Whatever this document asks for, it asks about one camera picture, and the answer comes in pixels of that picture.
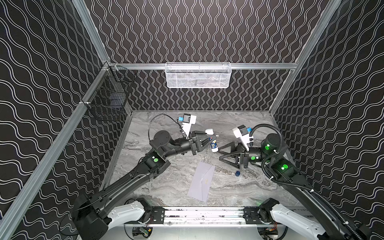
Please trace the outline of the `blue white glue stick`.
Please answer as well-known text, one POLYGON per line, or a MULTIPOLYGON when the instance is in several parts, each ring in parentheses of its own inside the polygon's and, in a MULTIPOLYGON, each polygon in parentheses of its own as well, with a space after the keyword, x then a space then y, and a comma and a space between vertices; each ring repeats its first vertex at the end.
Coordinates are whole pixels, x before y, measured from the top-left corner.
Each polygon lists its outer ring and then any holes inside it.
POLYGON ((217 136, 214 133, 213 129, 206 129, 206 134, 209 136, 210 141, 210 147, 213 153, 217 153, 219 151, 218 145, 217 145, 217 136))

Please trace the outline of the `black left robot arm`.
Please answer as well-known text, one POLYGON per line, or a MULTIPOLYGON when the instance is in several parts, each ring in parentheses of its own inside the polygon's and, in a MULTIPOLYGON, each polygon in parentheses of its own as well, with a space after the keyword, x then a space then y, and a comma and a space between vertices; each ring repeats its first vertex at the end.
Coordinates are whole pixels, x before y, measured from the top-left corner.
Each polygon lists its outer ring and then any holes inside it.
POLYGON ((193 131, 190 136, 174 140, 167 131, 159 131, 150 141, 152 149, 142 157, 128 174, 94 195, 83 194, 76 198, 72 221, 83 240, 99 240, 117 225, 117 219, 137 221, 149 211, 139 201, 118 206, 118 203, 136 189, 155 179, 169 166, 167 159, 174 155, 193 155, 211 147, 217 136, 208 131, 193 131))

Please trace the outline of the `white envelope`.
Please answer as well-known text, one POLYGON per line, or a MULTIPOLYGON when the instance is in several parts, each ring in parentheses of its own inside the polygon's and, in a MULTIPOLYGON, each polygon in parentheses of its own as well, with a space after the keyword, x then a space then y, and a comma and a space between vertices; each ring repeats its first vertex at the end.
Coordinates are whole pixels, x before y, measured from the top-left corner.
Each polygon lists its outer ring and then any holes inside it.
POLYGON ((188 196, 206 202, 211 187, 215 166, 200 162, 191 182, 188 196))

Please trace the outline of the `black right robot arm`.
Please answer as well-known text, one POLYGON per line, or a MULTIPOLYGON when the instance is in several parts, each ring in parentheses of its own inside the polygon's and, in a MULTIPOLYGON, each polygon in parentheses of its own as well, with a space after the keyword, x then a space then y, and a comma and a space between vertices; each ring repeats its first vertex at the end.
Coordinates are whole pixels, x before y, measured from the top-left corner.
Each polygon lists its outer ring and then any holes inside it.
POLYGON ((279 223, 311 240, 368 240, 370 229, 356 224, 318 193, 298 169, 284 157, 287 145, 279 133, 269 134, 259 147, 252 146, 250 135, 240 135, 240 142, 219 148, 220 161, 236 168, 260 164, 272 182, 283 187, 313 215, 310 220, 289 210, 277 200, 268 199, 258 209, 264 223, 279 223))

